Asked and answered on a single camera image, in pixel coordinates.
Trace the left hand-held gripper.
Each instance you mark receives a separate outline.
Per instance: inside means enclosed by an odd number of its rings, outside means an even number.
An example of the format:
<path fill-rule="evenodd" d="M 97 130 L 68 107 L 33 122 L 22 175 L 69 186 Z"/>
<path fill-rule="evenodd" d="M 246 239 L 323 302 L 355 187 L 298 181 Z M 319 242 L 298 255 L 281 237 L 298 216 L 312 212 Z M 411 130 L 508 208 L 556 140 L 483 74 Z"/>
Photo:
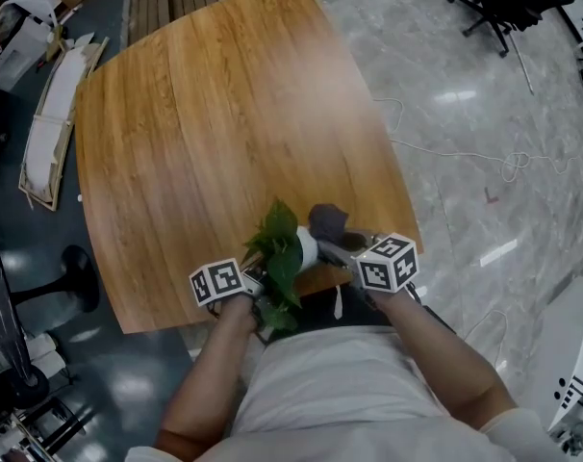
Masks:
<path fill-rule="evenodd" d="M 236 294 L 259 297 L 265 289 L 260 281 L 241 271 L 235 258 L 200 267 L 190 275 L 189 282 L 198 306 Z"/>

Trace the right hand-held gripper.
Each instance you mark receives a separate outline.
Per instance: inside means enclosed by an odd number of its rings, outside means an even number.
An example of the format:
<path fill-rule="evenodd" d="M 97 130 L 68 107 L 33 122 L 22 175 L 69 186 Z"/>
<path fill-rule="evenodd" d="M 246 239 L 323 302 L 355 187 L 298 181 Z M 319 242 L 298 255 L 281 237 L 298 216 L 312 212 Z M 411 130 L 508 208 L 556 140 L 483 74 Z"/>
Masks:
<path fill-rule="evenodd" d="M 397 233 L 346 229 L 340 246 L 317 240 L 317 253 L 321 261 L 353 271 L 350 285 L 357 289 L 399 291 L 418 274 L 416 242 Z"/>

